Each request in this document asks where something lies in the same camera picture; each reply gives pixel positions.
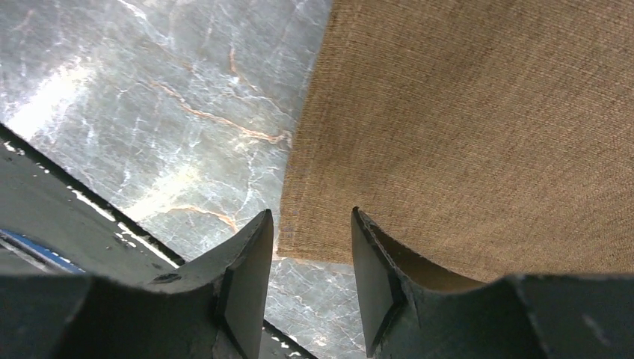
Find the brown cloth napkin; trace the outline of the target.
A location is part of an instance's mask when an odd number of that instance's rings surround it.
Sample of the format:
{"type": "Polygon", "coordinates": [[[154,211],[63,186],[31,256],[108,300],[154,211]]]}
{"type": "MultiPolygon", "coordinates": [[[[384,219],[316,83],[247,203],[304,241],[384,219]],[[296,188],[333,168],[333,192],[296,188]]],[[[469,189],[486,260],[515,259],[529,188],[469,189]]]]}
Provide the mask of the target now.
{"type": "Polygon", "coordinates": [[[335,1],[282,257],[350,263],[351,210],[479,281],[633,271],[631,1],[335,1]]]}

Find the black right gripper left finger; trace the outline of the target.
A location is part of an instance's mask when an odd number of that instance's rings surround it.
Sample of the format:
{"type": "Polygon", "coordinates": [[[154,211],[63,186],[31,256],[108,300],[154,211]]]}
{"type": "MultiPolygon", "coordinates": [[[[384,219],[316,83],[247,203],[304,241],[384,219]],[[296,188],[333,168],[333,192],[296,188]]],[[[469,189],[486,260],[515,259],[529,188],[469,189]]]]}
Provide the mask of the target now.
{"type": "Polygon", "coordinates": [[[263,210],[148,283],[94,274],[1,276],[3,358],[257,358],[273,246],[263,210]]]}

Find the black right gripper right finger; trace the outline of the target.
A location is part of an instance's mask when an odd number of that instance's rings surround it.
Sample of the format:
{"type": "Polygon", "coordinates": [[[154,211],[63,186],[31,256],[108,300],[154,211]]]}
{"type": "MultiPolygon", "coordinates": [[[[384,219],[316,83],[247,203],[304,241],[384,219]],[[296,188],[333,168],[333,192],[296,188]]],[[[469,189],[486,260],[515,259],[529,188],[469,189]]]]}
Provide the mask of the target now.
{"type": "Polygon", "coordinates": [[[369,358],[631,358],[633,276],[510,274],[482,283],[445,269],[351,213],[369,358]]]}

